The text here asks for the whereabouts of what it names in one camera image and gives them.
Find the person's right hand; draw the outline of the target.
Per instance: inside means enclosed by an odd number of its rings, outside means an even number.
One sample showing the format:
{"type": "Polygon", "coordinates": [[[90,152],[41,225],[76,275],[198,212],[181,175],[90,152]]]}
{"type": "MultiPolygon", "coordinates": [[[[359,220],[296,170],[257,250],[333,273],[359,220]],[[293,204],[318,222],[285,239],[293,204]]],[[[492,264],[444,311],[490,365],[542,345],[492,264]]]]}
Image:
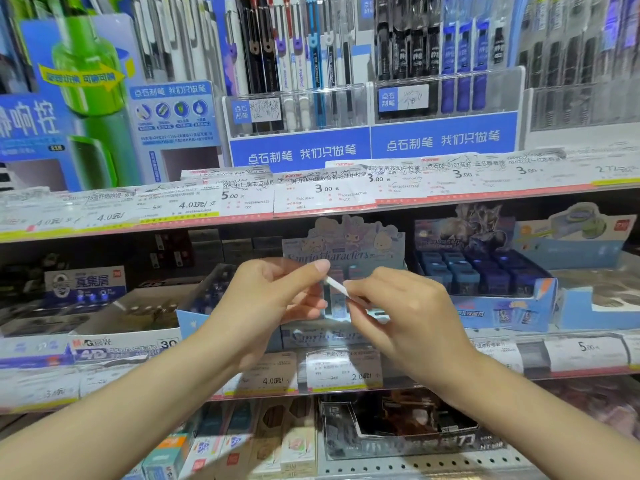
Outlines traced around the person's right hand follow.
{"type": "Polygon", "coordinates": [[[468,362],[478,352],[441,284],[403,269],[378,267],[370,276],[347,280],[344,286],[351,296],[368,301],[372,309],[366,312],[382,324],[390,320],[382,302],[400,302],[401,361],[390,360],[407,376],[441,397],[468,379],[468,362]]]}

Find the person's left hand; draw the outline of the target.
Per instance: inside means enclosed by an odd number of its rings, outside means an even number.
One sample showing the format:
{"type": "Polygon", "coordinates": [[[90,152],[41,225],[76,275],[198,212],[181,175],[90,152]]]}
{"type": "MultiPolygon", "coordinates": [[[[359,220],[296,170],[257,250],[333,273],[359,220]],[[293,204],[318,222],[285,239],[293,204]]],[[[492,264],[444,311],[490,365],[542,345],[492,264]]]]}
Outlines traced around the person's left hand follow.
{"type": "Polygon", "coordinates": [[[214,364],[231,374],[254,366],[281,324],[318,319],[327,307],[323,281],[297,296],[278,296],[269,287],[265,259],[238,267],[219,304],[196,332],[212,347],[214,364]]]}

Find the small white eraser stick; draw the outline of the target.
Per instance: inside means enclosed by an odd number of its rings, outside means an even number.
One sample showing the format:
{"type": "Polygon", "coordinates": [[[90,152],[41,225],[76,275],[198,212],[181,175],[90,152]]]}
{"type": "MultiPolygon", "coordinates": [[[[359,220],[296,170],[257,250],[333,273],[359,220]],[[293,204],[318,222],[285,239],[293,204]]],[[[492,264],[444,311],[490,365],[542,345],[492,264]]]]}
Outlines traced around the small white eraser stick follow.
{"type": "Polygon", "coordinates": [[[343,286],[343,284],[341,284],[340,282],[336,281],[335,279],[333,279],[331,276],[326,276],[324,278],[324,282],[325,284],[327,284],[328,286],[330,286],[333,290],[338,291],[339,293],[341,293],[343,296],[345,296],[346,298],[348,298],[350,301],[358,304],[359,306],[362,306],[364,309],[366,310],[370,310],[372,309],[371,304],[364,300],[361,297],[358,296],[351,296],[347,289],[345,288],[345,286],[343,286]]]}

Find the person's right forearm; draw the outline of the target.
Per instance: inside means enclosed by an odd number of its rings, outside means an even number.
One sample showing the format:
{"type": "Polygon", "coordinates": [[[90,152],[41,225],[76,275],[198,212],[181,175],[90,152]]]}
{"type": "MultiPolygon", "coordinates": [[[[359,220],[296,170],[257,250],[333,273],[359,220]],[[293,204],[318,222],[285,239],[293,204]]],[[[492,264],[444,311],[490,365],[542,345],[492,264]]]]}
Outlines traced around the person's right forearm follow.
{"type": "Polygon", "coordinates": [[[428,387],[551,480],[640,480],[640,442],[473,348],[467,357],[444,360],[428,387]]]}

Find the person's left forearm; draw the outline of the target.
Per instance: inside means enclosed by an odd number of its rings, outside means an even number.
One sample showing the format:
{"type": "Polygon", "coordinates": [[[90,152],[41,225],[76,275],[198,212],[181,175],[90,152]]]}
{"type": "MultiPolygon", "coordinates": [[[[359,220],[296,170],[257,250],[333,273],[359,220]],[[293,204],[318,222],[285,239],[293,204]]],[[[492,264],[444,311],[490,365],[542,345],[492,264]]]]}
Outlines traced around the person's left forearm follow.
{"type": "Polygon", "coordinates": [[[121,480],[255,361],[230,339],[202,329],[0,441],[0,480],[121,480]]]}

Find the cartoon character display box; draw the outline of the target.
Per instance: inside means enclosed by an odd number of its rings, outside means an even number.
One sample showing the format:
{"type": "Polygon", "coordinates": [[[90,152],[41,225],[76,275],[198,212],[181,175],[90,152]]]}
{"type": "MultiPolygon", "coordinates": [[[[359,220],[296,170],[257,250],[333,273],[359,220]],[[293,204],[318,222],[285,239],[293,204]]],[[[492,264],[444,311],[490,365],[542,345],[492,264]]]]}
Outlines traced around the cartoon character display box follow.
{"type": "MultiPolygon", "coordinates": [[[[340,221],[320,217],[306,237],[283,240],[282,250],[284,257],[303,264],[328,259],[330,277],[343,283],[368,277],[380,266],[403,269],[405,233],[359,216],[345,215],[340,221]]],[[[284,349],[367,344],[351,323],[347,297],[325,283],[323,298],[328,306],[320,318],[281,325],[284,349]]]]}

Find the group of black boxes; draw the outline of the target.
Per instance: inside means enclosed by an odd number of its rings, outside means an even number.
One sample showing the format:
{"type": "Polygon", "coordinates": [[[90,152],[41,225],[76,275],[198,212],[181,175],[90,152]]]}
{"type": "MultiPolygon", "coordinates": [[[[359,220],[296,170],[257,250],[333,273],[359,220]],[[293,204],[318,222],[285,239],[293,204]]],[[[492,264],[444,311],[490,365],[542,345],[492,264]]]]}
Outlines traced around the group of black boxes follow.
{"type": "Polygon", "coordinates": [[[255,258],[280,257],[281,235],[223,239],[215,228],[155,233],[148,261],[160,279],[187,280],[208,275],[219,264],[238,266],[255,258]]]}

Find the row of paper price tags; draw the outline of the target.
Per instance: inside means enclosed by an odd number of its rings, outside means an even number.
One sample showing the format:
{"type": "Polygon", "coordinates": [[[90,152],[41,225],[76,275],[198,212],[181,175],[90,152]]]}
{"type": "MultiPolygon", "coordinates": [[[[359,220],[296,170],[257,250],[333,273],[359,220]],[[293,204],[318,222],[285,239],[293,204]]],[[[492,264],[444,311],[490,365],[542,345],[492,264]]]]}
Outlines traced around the row of paper price tags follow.
{"type": "Polygon", "coordinates": [[[622,186],[640,186],[640,143],[338,162],[281,174],[267,166],[194,171],[156,187],[80,193],[34,187],[3,193],[0,244],[622,186]]]}

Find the small blue open box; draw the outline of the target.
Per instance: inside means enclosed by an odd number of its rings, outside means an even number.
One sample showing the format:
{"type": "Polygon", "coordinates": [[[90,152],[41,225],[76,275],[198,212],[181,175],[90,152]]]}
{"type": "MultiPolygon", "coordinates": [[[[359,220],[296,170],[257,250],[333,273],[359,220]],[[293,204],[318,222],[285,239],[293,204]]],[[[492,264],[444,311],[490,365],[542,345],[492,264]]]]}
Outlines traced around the small blue open box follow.
{"type": "Polygon", "coordinates": [[[180,302],[176,315],[181,339],[194,334],[219,304],[233,279],[238,266],[217,264],[196,289],[180,302]]]}

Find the black knife display box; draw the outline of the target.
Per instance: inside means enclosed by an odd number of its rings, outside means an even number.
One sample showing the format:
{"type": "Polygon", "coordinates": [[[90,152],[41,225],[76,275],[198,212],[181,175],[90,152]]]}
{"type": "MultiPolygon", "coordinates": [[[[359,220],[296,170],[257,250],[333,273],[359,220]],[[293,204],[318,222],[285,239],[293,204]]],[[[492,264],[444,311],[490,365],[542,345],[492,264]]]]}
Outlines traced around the black knife display box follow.
{"type": "Polygon", "coordinates": [[[506,446],[427,389],[325,395],[319,402],[328,460],[492,451],[506,446]]]}

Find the group of blue sharpeners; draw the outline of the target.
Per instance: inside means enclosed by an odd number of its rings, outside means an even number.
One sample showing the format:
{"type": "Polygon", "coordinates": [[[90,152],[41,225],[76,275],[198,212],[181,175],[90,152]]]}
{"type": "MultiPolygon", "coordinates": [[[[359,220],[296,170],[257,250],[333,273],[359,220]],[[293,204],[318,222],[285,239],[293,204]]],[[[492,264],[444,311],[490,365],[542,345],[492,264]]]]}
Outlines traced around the group of blue sharpeners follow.
{"type": "Polygon", "coordinates": [[[532,298],[548,272],[515,250],[416,251],[420,272],[454,296],[532,298]]]}

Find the clear pen rack scribbled label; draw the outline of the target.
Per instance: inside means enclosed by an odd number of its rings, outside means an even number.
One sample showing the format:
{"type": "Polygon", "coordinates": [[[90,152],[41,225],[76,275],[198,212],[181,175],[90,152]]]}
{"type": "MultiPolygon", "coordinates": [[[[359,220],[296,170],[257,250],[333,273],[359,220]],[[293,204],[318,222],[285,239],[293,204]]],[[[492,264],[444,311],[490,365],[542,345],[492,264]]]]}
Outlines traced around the clear pen rack scribbled label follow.
{"type": "Polygon", "coordinates": [[[372,159],[373,84],[222,98],[233,167],[274,173],[372,159]]]}

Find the blue sharpener display box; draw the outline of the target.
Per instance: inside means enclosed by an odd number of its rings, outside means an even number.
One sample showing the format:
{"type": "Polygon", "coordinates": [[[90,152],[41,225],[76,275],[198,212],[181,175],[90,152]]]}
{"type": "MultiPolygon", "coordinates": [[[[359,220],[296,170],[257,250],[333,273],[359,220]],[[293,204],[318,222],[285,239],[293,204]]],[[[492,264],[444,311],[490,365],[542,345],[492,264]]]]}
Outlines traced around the blue sharpener display box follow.
{"type": "MultiPolygon", "coordinates": [[[[514,250],[515,225],[516,218],[504,216],[501,204],[492,207],[483,203],[459,204],[452,217],[414,221],[413,253],[429,250],[514,250]]],[[[417,272],[423,275],[416,257],[415,263],[417,272]]],[[[446,292],[465,328],[546,332],[557,295],[557,280],[548,274],[550,278],[536,283],[532,298],[454,296],[446,292]]]]}

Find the row of correction tape packs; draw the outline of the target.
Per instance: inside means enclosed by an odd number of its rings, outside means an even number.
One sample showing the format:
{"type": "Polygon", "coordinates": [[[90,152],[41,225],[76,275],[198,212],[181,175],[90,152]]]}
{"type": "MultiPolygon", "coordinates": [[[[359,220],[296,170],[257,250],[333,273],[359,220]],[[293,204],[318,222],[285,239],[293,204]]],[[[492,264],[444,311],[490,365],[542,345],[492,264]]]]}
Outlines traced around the row of correction tape packs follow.
{"type": "Polygon", "coordinates": [[[208,402],[122,480],[308,480],[316,435],[311,397],[208,402]]]}

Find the white eraser display box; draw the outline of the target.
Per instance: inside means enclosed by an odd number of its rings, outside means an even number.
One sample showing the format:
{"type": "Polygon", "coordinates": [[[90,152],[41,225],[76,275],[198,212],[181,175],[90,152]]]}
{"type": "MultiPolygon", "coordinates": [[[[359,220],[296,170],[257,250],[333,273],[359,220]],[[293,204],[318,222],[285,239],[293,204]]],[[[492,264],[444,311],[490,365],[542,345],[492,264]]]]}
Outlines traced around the white eraser display box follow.
{"type": "Polygon", "coordinates": [[[149,283],[91,315],[68,334],[76,362],[153,357],[180,343],[177,309],[197,283],[149,283]]]}

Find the blue info display card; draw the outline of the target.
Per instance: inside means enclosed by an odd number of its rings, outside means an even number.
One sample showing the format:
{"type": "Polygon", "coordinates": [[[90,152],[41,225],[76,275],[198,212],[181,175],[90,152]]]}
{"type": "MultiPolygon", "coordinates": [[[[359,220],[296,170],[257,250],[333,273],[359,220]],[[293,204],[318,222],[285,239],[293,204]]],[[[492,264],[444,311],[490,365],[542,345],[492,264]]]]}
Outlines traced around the blue info display card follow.
{"type": "Polygon", "coordinates": [[[187,171],[228,166],[213,88],[208,80],[129,88],[142,184],[176,182],[187,171]]]}

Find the clear pen rack blue base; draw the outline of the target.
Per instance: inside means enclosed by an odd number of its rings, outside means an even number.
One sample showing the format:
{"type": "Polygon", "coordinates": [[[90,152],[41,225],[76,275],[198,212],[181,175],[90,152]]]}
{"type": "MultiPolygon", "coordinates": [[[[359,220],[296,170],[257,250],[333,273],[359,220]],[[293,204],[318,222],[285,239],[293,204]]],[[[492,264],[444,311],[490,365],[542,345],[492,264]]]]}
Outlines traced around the clear pen rack blue base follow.
{"type": "Polygon", "coordinates": [[[518,149],[524,69],[375,82],[371,157],[409,159],[518,149]]]}

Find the blue white eraser pack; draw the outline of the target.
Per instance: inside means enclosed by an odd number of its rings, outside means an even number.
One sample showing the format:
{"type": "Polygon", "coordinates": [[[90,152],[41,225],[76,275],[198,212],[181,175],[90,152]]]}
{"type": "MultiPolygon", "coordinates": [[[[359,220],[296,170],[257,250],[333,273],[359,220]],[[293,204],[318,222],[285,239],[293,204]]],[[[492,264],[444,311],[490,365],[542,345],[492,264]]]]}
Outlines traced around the blue white eraser pack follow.
{"type": "Polygon", "coordinates": [[[103,305],[127,293],[124,266],[44,272],[47,305],[103,305]]]}

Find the light blue correction tape box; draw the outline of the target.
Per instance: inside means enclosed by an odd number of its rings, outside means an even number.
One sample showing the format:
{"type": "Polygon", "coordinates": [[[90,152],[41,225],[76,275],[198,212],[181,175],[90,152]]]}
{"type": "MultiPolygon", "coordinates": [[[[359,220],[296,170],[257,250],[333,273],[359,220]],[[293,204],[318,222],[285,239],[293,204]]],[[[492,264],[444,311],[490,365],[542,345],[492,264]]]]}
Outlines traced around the light blue correction tape box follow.
{"type": "Polygon", "coordinates": [[[552,322],[560,329],[640,329],[640,249],[623,250],[637,219],[580,202],[516,222],[513,249],[557,280],[552,322]]]}

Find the row of mixed colour pens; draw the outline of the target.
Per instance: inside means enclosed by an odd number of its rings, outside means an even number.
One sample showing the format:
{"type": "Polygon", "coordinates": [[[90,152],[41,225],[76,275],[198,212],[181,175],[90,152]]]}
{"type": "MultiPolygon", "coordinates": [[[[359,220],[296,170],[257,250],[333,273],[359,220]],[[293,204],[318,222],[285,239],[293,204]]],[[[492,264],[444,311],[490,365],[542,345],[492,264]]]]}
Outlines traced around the row of mixed colour pens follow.
{"type": "Polygon", "coordinates": [[[210,0],[232,138],[367,124],[374,0],[210,0]]]}

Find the pile of pink packets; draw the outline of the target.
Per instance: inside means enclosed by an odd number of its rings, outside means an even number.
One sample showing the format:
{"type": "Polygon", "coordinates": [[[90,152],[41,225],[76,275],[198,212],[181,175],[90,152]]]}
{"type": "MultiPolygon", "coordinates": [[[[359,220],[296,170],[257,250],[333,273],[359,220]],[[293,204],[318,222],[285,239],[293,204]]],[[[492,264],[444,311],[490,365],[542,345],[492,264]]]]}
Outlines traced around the pile of pink packets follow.
{"type": "Polygon", "coordinates": [[[640,441],[640,382],[633,377],[546,379],[536,384],[620,434],[640,441]]]}

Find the row of white pens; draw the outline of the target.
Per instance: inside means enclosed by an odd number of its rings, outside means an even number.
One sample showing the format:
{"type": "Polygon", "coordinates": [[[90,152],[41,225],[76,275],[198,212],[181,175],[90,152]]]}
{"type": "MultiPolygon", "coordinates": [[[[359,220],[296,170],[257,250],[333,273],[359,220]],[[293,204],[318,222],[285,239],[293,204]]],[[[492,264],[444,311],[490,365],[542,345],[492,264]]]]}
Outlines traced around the row of white pens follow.
{"type": "Polygon", "coordinates": [[[225,87],[224,0],[120,0],[133,19],[148,83],[209,80],[225,87]]]}

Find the flat blue eraser box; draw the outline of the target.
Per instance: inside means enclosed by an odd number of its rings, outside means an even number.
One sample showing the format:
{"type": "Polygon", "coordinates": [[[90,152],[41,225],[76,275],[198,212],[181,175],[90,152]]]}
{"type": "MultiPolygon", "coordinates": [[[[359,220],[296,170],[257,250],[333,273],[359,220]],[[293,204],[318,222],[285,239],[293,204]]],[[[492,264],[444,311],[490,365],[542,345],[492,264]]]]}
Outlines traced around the flat blue eraser box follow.
{"type": "Polygon", "coordinates": [[[67,336],[54,333],[0,338],[0,370],[74,364],[67,336]]]}

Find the blue green pen advert board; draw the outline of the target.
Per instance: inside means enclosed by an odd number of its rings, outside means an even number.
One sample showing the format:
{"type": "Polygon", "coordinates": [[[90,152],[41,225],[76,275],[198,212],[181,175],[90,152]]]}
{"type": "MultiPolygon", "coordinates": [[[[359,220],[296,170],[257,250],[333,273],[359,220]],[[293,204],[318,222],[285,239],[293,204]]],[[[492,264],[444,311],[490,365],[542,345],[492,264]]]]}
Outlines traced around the blue green pen advert board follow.
{"type": "Polygon", "coordinates": [[[0,185],[90,191],[142,184],[130,88],[146,83],[130,15],[25,20],[32,76],[0,95],[0,185]]]}

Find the clear pen rack without label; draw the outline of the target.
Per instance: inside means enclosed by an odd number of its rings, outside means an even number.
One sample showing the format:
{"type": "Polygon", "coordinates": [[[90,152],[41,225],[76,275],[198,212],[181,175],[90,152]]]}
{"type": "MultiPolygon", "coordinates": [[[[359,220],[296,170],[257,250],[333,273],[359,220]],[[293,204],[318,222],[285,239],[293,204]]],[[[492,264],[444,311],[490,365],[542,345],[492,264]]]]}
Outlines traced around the clear pen rack without label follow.
{"type": "Polygon", "coordinates": [[[524,90],[518,149],[640,141],[640,77],[524,90]]]}

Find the row of grey black pens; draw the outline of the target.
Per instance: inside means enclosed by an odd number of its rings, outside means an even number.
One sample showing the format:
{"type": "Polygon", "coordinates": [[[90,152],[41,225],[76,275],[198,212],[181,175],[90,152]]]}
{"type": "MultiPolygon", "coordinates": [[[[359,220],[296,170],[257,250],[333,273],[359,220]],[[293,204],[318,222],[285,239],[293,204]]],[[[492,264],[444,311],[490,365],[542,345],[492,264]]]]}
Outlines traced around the row of grey black pens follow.
{"type": "Polygon", "coordinates": [[[516,0],[529,130],[640,123],[640,0],[516,0]]]}

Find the clear shelf price tag rail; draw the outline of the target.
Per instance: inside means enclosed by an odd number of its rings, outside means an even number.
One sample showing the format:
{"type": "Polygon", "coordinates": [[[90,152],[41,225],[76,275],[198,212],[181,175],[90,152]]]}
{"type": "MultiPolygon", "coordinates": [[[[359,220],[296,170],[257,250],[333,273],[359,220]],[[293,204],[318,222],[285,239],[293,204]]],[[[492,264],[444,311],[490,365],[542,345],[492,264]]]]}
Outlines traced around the clear shelf price tag rail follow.
{"type": "MultiPolygon", "coordinates": [[[[475,348],[528,379],[640,373],[640,330],[521,333],[469,330],[475,348]]],[[[146,356],[42,369],[0,371],[0,415],[74,403],[147,361],[146,356]]],[[[418,387],[371,346],[267,353],[212,401],[418,387]]]]}

